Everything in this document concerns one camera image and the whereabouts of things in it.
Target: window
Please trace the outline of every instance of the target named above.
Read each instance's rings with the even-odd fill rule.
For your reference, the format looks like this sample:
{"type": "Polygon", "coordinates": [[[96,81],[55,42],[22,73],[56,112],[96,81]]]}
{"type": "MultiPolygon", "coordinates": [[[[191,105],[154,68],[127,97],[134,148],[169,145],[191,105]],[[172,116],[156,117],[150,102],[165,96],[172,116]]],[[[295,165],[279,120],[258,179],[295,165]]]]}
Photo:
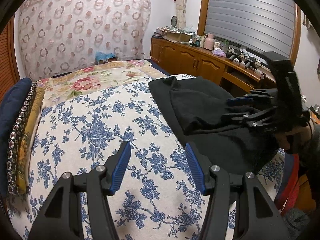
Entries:
{"type": "Polygon", "coordinates": [[[298,11],[293,0],[202,0],[199,29],[257,55],[275,51],[291,58],[297,35],[298,45],[300,41],[298,11]]]}

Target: white wall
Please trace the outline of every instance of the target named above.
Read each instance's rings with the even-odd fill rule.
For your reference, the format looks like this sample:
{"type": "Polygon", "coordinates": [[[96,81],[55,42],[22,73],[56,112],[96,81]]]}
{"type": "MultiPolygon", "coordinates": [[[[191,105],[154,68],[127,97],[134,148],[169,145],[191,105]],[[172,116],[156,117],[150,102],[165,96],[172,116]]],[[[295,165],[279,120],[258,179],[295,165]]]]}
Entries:
{"type": "Polygon", "coordinates": [[[186,25],[192,25],[195,31],[198,30],[201,0],[187,0],[186,25]]]}
{"type": "MultiPolygon", "coordinates": [[[[150,58],[151,37],[157,27],[170,26],[171,17],[175,15],[175,4],[173,0],[151,0],[150,21],[143,37],[143,50],[145,58],[150,58]]],[[[20,77],[25,77],[20,56],[19,33],[18,33],[19,10],[14,19],[14,48],[20,77]]]]}
{"type": "Polygon", "coordinates": [[[294,70],[298,74],[300,89],[307,97],[307,106],[320,105],[320,76],[317,68],[320,59],[320,38],[316,31],[301,26],[300,46],[294,70]]]}

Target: gray roller blind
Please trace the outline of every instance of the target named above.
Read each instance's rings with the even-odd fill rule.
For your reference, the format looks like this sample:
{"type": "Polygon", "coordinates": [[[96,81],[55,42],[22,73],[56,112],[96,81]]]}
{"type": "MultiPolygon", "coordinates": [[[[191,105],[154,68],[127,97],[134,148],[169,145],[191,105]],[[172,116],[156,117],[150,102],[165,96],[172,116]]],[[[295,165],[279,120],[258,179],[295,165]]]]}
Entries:
{"type": "Polygon", "coordinates": [[[205,32],[288,57],[294,18],[293,0],[209,0],[205,32]]]}

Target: white bedsheet with blue flowers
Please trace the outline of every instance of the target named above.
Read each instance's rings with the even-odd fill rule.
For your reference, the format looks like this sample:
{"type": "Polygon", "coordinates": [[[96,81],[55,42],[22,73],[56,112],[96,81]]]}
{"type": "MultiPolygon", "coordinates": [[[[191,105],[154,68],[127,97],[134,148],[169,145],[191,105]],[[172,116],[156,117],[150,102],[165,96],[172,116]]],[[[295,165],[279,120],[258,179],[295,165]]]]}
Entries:
{"type": "MultiPolygon", "coordinates": [[[[131,142],[131,159],[120,190],[108,197],[119,238],[198,238],[208,197],[196,190],[184,150],[148,90],[149,80],[79,96],[43,111],[28,194],[7,199],[12,225],[24,239],[62,173],[89,172],[115,154],[124,140],[131,142]]],[[[272,199],[283,167],[284,152],[279,151],[258,174],[272,199]]],[[[81,196],[84,236],[92,239],[86,194],[81,196]]],[[[232,239],[234,224],[235,204],[230,207],[226,239],[232,239]]]]}

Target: silver bolt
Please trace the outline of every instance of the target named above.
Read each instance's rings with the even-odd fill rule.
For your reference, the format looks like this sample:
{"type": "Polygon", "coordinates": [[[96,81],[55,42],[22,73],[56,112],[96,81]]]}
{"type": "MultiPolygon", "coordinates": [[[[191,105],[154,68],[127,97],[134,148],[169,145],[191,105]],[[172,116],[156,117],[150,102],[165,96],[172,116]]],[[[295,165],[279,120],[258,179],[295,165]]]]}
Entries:
{"type": "Polygon", "coordinates": [[[105,166],[103,166],[103,165],[99,165],[96,167],[96,171],[102,172],[104,170],[105,170],[105,166]]]}
{"type": "Polygon", "coordinates": [[[247,172],[245,175],[247,176],[248,179],[254,178],[254,174],[252,172],[247,172]]]}
{"type": "Polygon", "coordinates": [[[211,170],[214,172],[218,172],[218,171],[220,171],[220,167],[218,165],[212,165],[211,170]]]}
{"type": "Polygon", "coordinates": [[[62,177],[64,179],[69,179],[71,177],[71,173],[70,172],[65,172],[65,173],[62,174],[62,177]]]}

